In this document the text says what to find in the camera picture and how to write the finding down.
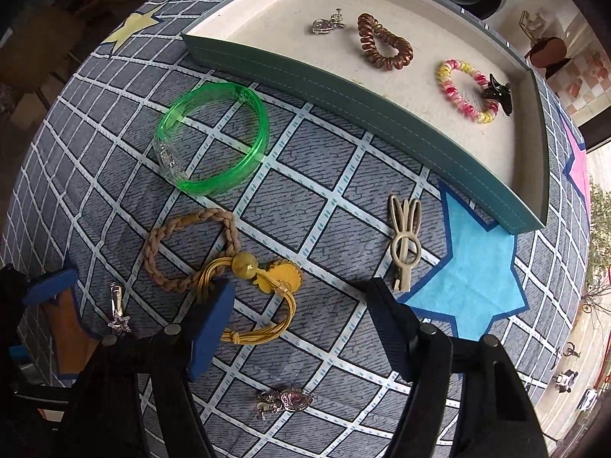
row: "gray checkered fabric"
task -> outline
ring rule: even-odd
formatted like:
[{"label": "gray checkered fabric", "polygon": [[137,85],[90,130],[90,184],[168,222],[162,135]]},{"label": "gray checkered fabric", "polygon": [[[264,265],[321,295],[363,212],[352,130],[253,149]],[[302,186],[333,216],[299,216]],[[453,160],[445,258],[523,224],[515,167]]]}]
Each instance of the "gray checkered fabric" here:
[{"label": "gray checkered fabric", "polygon": [[[193,295],[154,286],[142,268],[149,231],[202,206],[231,210],[244,249],[262,263],[298,261],[305,280],[285,334],[257,347],[223,343],[209,372],[191,385],[219,456],[381,457],[410,387],[391,370],[363,298],[349,283],[374,275],[392,280],[390,192],[422,200],[423,260],[413,271],[414,282],[447,254],[438,179],[316,105],[195,64],[179,33],[221,1],[151,0],[140,12],[164,3],[157,13],[162,22],[134,35],[114,56],[109,56],[112,44],[106,44],[88,57],[24,161],[3,230],[2,262],[36,276],[58,269],[69,254],[79,268],[76,295],[87,326],[100,335],[108,331],[108,286],[118,281],[126,287],[132,328],[151,335],[180,321]],[[179,94],[223,81],[246,85],[265,103],[270,147],[261,168],[238,187],[193,199],[160,176],[152,135]],[[570,145],[555,112],[557,99],[543,81],[539,87],[551,167],[549,222],[517,238],[514,267],[530,309],[491,327],[533,403],[547,387],[575,319],[588,253],[585,207],[563,173]],[[247,108],[226,102],[194,112],[185,124],[182,162],[193,177],[206,177],[242,156],[255,119]],[[169,277],[190,273],[223,244],[220,226],[198,224],[163,243],[158,266]],[[278,297],[234,284],[232,329],[245,332],[285,315]],[[450,332],[449,324],[435,323]],[[30,309],[19,332],[48,382],[66,384],[54,374],[53,343],[42,313]],[[282,387],[310,391],[315,403],[304,413],[255,419],[258,392]],[[145,376],[140,390],[151,450],[167,457]],[[460,392],[461,379],[453,376],[435,457],[450,451]]]}]

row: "green bracelet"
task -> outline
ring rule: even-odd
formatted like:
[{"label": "green bracelet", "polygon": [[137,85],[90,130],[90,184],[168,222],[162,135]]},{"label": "green bracelet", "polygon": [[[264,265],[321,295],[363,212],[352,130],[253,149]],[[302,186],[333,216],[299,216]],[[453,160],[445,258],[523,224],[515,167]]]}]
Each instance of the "green bracelet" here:
[{"label": "green bracelet", "polygon": [[[254,144],[239,163],[220,174],[202,181],[191,181],[179,166],[172,139],[182,119],[194,109],[207,103],[233,99],[250,106],[259,118],[259,131]],[[251,175],[261,163],[270,141],[270,120],[263,102],[249,88],[232,82],[207,83],[181,96],[163,116],[155,137],[153,147],[166,179],[179,190],[191,196],[204,196],[222,193],[237,186]]]}]

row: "yellow star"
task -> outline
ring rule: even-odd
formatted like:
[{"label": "yellow star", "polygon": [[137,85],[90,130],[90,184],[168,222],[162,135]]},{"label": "yellow star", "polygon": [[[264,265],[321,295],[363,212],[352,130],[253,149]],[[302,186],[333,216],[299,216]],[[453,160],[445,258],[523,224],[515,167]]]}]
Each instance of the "yellow star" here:
[{"label": "yellow star", "polygon": [[114,42],[111,54],[115,53],[124,45],[125,41],[127,41],[131,35],[140,32],[147,27],[163,22],[161,19],[153,16],[153,14],[162,6],[163,5],[156,6],[154,9],[149,10],[145,14],[139,14],[138,12],[132,13],[129,17],[127,17],[127,19],[125,19],[123,26],[119,27],[110,36],[108,36],[108,38],[102,41],[102,44]]}]

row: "beige hair clip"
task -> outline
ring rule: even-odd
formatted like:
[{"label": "beige hair clip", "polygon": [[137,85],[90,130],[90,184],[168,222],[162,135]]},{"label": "beige hair clip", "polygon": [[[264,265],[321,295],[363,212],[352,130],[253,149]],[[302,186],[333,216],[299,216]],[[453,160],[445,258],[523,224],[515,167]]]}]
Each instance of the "beige hair clip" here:
[{"label": "beige hair clip", "polygon": [[[420,222],[422,220],[422,204],[420,200],[411,202],[403,200],[403,205],[395,195],[390,195],[390,218],[395,229],[395,237],[390,244],[392,261],[398,268],[399,278],[395,281],[395,291],[409,292],[412,282],[412,269],[418,264],[422,257],[422,246],[418,239]],[[407,261],[409,242],[412,241],[416,247],[414,259]]]}]

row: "blue star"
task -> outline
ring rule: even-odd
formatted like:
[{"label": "blue star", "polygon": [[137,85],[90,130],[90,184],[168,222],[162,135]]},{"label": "blue star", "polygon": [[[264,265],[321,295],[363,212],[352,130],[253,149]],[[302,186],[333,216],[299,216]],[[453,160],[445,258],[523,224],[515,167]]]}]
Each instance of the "blue star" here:
[{"label": "blue star", "polygon": [[449,322],[455,336],[478,340],[495,320],[529,308],[512,266],[517,239],[485,223],[447,186],[439,191],[448,253],[399,302]]}]

